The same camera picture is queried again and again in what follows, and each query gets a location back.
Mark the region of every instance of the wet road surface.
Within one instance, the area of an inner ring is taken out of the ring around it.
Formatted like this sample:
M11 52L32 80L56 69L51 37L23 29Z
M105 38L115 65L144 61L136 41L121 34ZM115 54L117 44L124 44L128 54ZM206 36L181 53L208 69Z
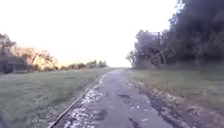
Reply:
M173 128L139 94L122 70L99 79L54 128Z

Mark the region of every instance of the grass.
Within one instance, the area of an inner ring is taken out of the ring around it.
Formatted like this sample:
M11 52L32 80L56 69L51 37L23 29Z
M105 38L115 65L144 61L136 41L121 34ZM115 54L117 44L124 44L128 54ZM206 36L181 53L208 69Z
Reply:
M127 74L146 86L179 95L224 115L224 71L221 68L128 70Z
M0 113L10 128L47 127L86 85L110 69L0 76Z

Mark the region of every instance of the dense trees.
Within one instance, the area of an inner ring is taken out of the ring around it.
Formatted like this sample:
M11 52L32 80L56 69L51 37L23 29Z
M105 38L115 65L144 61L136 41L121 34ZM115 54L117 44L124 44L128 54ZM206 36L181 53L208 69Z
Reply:
M179 0L178 11L163 33L139 31L127 59L133 67L224 59L224 1Z
M83 68L107 67L106 62L96 60L87 64L73 63L60 67L55 57L47 50L38 51L35 48L18 47L7 35L0 34L0 73L18 71L55 71Z

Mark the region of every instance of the road edge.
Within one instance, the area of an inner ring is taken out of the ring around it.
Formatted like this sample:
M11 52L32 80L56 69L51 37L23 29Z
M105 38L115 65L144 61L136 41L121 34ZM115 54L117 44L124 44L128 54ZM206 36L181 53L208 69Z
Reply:
M75 99L74 102L72 102L67 109L65 109L54 122L49 123L49 126L47 128L54 128L54 126L57 125L57 123L68 113L68 111L74 106L94 85L96 85L97 82L99 82L100 79L103 79L109 72L106 72L102 75L100 75L98 78L96 78L91 84L87 85L87 88Z

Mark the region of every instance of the curb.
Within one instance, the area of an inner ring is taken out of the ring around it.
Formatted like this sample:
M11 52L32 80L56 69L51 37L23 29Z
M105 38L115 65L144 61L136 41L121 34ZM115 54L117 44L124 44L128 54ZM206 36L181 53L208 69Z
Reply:
M66 113L72 108L72 106L74 106L83 96L84 96L84 94L86 94L86 92L88 92L101 78L104 78L105 76L106 76L106 74L107 73L105 73L105 74L103 74L103 75L101 75L101 76L99 76L95 81L93 81L93 83L92 84L90 84L86 89L85 89L85 91L83 91L82 93L81 93L81 95L79 95L79 97L78 98L76 98L76 100L71 104L71 105L69 105L68 106L68 108L65 110L65 111L63 111L59 116L58 116L58 118L54 121L54 122L52 122L51 124L50 124L50 126L48 126L47 128L54 128L54 126L55 125L57 125L57 123L66 115Z

